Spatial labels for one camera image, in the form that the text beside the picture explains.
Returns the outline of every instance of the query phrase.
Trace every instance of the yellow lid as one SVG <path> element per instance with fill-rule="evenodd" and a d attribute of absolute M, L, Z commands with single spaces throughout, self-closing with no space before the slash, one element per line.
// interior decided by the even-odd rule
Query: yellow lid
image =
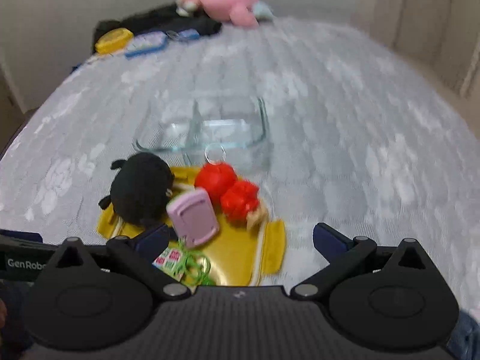
<path fill-rule="evenodd" d="M 134 37 L 126 28 L 116 28 L 107 32 L 95 44 L 95 50 L 99 54 L 109 54 L 123 49 L 129 40 Z"/>
<path fill-rule="evenodd" d="M 195 167 L 174 166 L 170 169 L 176 182 L 191 185 L 200 170 Z M 215 210 L 215 214 L 220 225 L 219 233 L 196 250 L 210 259 L 210 277 L 217 285 L 257 286 L 262 276 L 271 275 L 280 269 L 286 246 L 285 225 L 282 220 L 266 222 L 256 230 L 247 231 L 246 226 L 238 227 L 227 221 L 220 211 Z M 172 226 L 166 214 L 161 220 Z M 141 227 L 123 221 L 119 224 L 119 218 L 111 204 L 102 211 L 97 224 L 97 232 L 108 239 L 114 233 L 133 238 L 142 231 Z M 176 246 L 176 242 L 170 243 L 170 247 Z"/>

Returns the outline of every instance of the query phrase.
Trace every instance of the door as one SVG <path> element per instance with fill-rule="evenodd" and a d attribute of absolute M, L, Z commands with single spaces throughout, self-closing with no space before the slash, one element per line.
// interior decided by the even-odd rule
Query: door
<path fill-rule="evenodd" d="M 25 120 L 0 70 L 0 153 Z"/>

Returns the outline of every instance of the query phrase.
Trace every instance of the bed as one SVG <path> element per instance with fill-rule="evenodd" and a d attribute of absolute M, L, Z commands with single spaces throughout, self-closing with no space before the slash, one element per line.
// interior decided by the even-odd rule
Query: bed
<path fill-rule="evenodd" d="M 326 222 L 382 245 L 417 238 L 460 305 L 480 318 L 480 156 L 462 118 L 404 62 L 352 28 L 285 18 L 246 31 L 77 69 L 0 162 L 0 227 L 44 242 L 95 232 L 113 160 L 134 153 L 149 102 L 181 112 L 198 95 L 259 95 L 270 167 L 253 180 L 286 223 L 279 274 L 293 284 L 326 266 L 312 230 Z"/>

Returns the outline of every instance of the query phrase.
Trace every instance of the black round object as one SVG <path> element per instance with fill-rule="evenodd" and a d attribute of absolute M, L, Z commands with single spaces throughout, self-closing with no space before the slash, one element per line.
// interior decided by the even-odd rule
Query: black round object
<path fill-rule="evenodd" d="M 338 326 L 376 350 L 420 350 L 446 340 L 458 304 L 448 285 L 422 270 L 364 274 L 340 283 L 329 309 Z"/>
<path fill-rule="evenodd" d="M 59 350 L 96 350 L 128 339 L 150 318 L 141 283 L 81 266 L 54 269 L 32 287 L 24 307 L 29 333 Z"/>
<path fill-rule="evenodd" d="M 130 157 L 115 176 L 110 198 L 113 209 L 124 221 L 140 225 L 142 219 L 158 219 L 169 202 L 167 190 L 174 175 L 161 158 L 150 153 Z"/>

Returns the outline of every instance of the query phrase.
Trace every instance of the red toy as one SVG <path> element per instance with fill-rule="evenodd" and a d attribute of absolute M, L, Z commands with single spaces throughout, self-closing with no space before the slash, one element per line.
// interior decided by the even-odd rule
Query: red toy
<path fill-rule="evenodd" d="M 247 180 L 238 180 L 237 174 L 227 163 L 203 165 L 195 178 L 195 187 L 204 188 L 212 203 L 220 204 L 229 221 L 246 221 L 248 230 L 268 215 L 257 197 L 258 186 Z"/>

